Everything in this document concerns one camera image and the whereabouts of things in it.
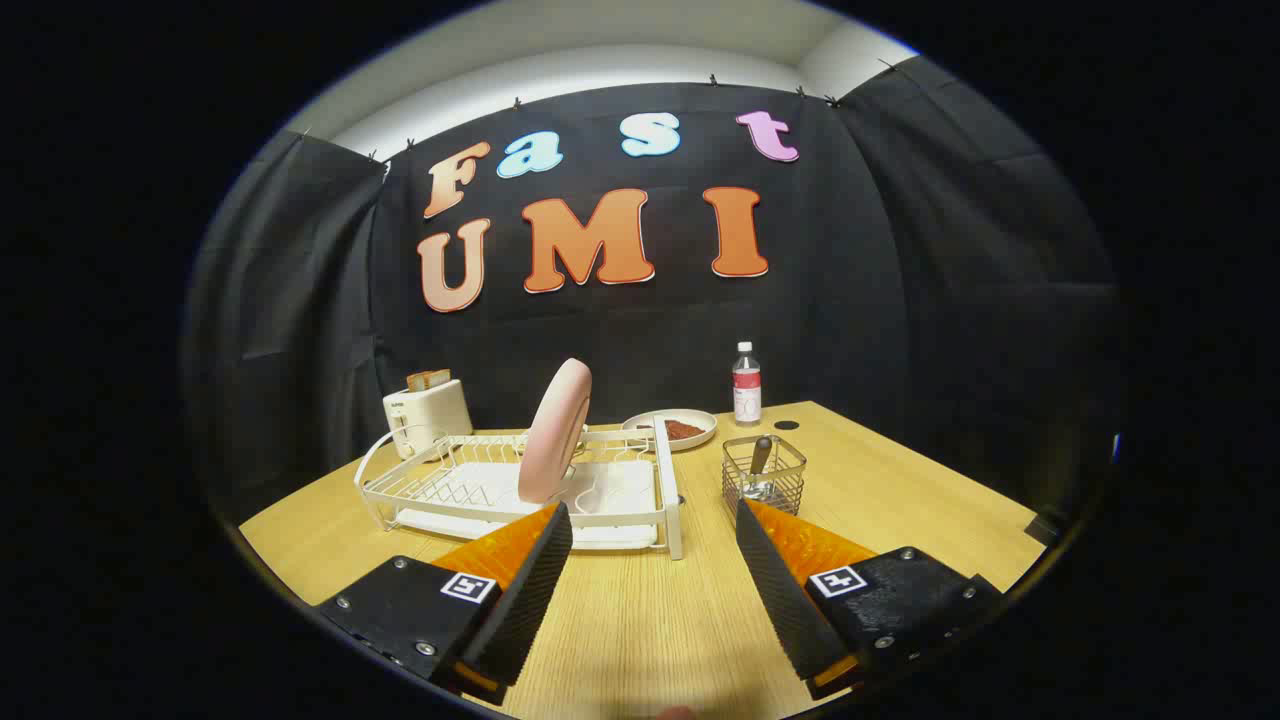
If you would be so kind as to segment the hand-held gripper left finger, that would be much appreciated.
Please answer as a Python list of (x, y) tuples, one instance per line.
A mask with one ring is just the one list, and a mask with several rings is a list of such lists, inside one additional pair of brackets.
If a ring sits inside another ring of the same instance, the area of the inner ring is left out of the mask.
[(424, 562), (394, 556), (317, 605), (352, 639), (453, 694), (500, 705), (573, 543), (562, 502)]

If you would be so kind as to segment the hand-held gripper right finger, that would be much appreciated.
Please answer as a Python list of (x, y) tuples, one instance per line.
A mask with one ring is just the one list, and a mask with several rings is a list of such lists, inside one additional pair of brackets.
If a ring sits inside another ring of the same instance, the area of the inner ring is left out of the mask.
[(978, 624), (1004, 592), (913, 546), (883, 553), (742, 497), (736, 542), (813, 700), (905, 671)]

